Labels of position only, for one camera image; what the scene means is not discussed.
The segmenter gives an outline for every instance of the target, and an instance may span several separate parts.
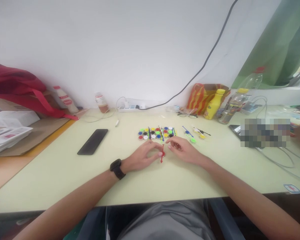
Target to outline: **person's left hand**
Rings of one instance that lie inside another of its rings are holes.
[[[151,157],[147,157],[149,151],[154,148],[158,149],[160,152],[153,154]],[[138,147],[130,157],[122,160],[120,167],[121,171],[126,174],[131,171],[137,171],[148,167],[156,159],[162,156],[162,150],[162,145],[151,140],[147,140]]]

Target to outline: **white bottle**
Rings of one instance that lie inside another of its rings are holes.
[[[74,105],[72,99],[60,88],[60,86],[54,86],[53,87],[63,102],[64,105],[68,108],[69,112],[71,113],[77,113],[79,112],[78,108]]]

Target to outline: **yellow bottle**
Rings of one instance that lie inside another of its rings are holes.
[[[224,89],[218,89],[216,95],[214,98],[209,102],[206,111],[204,112],[203,116],[206,119],[211,120],[213,116],[218,111],[220,105],[221,105],[221,97],[225,93],[226,90]]]

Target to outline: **orange plastic bag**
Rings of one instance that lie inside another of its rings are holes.
[[[214,98],[217,89],[226,90],[221,98],[221,103],[230,94],[230,89],[222,84],[201,84],[196,83],[192,90],[188,100],[188,109],[197,108],[195,112],[198,115],[204,114],[209,102]]]

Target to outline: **black wristwatch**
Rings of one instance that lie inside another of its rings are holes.
[[[110,171],[114,172],[114,174],[121,180],[124,178],[125,174],[121,171],[121,159],[115,160],[113,163],[110,165]]]

